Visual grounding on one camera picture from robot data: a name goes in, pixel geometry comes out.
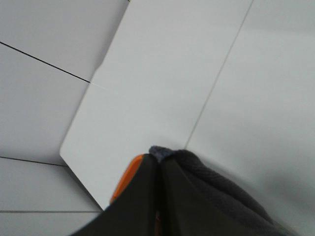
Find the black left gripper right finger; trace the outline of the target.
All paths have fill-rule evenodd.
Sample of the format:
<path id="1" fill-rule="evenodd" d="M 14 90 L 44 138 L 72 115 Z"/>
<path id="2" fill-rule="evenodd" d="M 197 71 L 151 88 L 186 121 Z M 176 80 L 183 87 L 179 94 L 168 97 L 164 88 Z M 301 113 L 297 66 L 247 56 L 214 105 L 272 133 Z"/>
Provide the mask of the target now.
<path id="1" fill-rule="evenodd" d="M 233 222 L 210 206 L 174 159 L 160 164 L 164 187 L 162 228 L 166 236 L 235 236 Z"/>

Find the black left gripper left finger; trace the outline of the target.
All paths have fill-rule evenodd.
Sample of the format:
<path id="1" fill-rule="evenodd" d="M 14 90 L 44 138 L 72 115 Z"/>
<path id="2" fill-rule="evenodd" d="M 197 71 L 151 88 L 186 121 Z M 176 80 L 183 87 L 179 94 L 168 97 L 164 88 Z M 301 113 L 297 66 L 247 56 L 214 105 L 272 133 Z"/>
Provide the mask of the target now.
<path id="1" fill-rule="evenodd" d="M 145 154 L 118 198 L 74 236 L 154 236 L 158 161 Z"/>

